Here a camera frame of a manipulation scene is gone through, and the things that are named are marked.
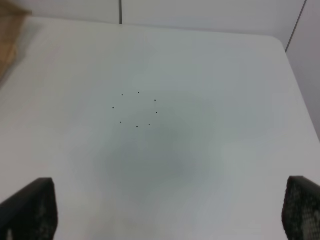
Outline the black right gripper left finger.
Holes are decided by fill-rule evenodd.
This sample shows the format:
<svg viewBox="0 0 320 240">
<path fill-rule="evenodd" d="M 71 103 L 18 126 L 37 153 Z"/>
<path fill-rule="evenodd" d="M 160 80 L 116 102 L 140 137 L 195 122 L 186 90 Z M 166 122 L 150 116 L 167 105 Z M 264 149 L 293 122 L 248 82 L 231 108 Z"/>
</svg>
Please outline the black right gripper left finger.
<svg viewBox="0 0 320 240">
<path fill-rule="evenodd" d="M 2 240 L 53 240 L 57 228 L 52 178 L 38 178 L 0 204 Z"/>
</svg>

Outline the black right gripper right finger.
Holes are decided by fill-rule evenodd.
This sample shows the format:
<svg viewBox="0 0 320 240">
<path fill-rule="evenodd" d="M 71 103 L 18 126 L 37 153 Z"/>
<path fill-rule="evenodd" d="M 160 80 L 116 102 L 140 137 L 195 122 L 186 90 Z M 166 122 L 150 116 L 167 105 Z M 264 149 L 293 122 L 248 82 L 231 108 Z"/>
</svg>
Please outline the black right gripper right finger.
<svg viewBox="0 0 320 240">
<path fill-rule="evenodd" d="M 289 240 L 320 238 L 320 186 L 303 176 L 287 180 L 281 220 Z"/>
</svg>

